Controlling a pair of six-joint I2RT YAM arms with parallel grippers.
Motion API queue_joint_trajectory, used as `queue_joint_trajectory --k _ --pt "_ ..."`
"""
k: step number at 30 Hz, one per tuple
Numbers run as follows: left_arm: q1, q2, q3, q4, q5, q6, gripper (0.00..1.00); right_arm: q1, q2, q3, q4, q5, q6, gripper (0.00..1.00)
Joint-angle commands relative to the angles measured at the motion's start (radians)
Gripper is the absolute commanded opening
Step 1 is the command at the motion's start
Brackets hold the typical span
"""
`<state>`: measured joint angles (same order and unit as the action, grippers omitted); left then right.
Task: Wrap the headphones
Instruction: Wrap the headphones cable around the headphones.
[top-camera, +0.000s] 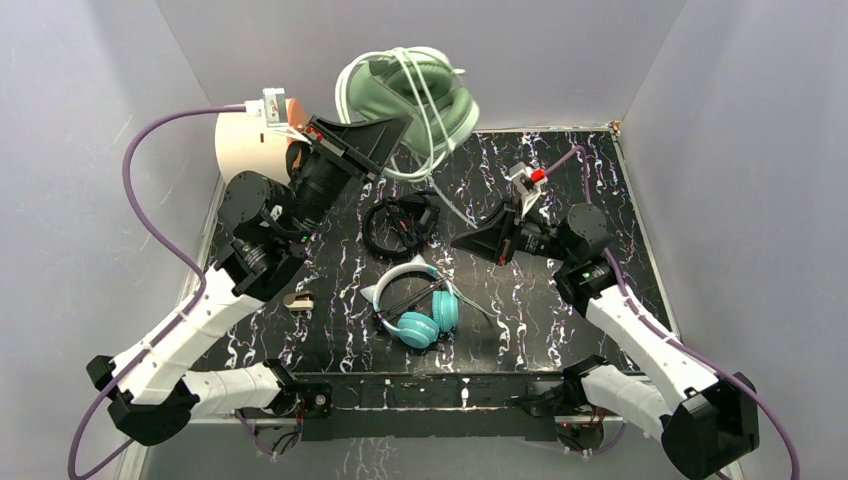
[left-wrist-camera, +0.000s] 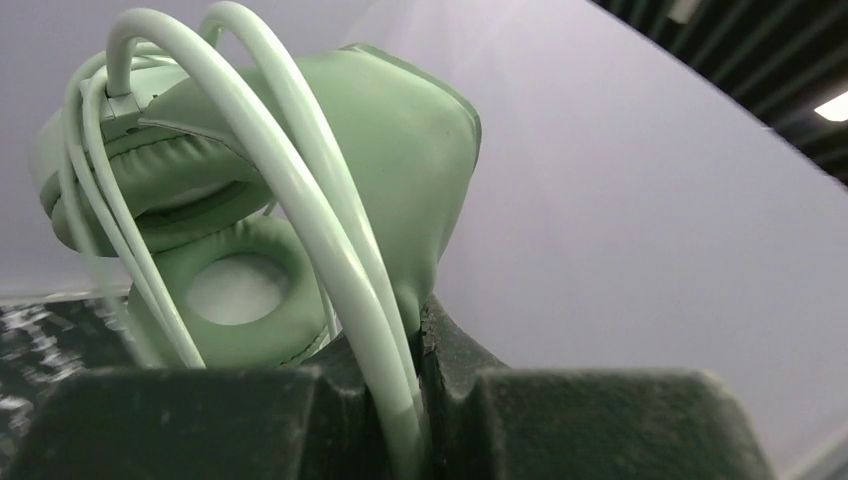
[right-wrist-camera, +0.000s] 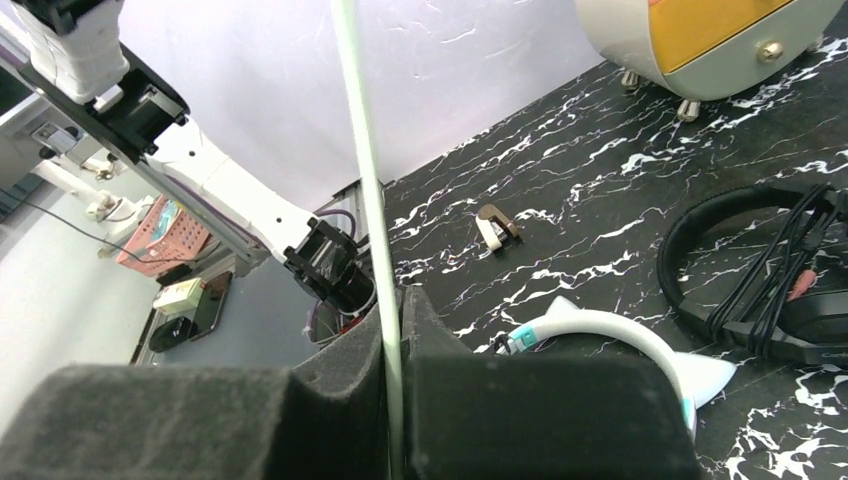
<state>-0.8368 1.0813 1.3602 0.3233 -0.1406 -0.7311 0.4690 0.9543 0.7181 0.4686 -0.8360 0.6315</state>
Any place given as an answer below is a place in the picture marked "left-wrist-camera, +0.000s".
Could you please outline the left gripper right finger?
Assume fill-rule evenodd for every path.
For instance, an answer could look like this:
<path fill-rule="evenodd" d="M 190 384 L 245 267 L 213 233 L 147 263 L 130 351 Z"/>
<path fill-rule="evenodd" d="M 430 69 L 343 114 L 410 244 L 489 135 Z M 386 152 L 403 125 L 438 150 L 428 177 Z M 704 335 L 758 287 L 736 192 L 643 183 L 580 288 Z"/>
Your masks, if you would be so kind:
<path fill-rule="evenodd" d="M 420 373 L 439 479 L 771 479 L 740 403 L 690 369 L 518 369 L 436 299 Z"/>

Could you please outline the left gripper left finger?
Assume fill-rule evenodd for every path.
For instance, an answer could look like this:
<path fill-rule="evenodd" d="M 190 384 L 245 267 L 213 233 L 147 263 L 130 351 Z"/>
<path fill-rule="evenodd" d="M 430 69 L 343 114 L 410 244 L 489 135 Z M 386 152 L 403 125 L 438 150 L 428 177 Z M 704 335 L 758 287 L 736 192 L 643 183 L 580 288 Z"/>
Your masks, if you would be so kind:
<path fill-rule="evenodd" d="M 297 367 L 96 369 L 59 384 L 7 479 L 387 479 L 348 340 Z"/>

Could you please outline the green headphones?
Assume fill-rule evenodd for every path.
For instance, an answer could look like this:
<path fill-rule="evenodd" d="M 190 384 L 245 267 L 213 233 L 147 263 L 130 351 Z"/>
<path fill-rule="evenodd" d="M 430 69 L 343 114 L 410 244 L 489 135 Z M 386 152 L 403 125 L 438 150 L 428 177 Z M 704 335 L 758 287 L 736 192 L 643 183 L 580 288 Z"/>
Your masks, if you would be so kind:
<path fill-rule="evenodd" d="M 348 165 L 409 333 L 431 294 L 481 136 L 474 107 L 366 44 L 297 59 Z M 297 363 L 325 339 L 310 260 L 291 224 L 260 215 L 272 194 L 201 87 L 175 65 L 131 75 L 131 110 L 104 107 L 105 151 L 128 210 L 209 367 Z M 287 298 L 216 324 L 188 303 L 210 264 L 251 255 L 282 269 Z"/>

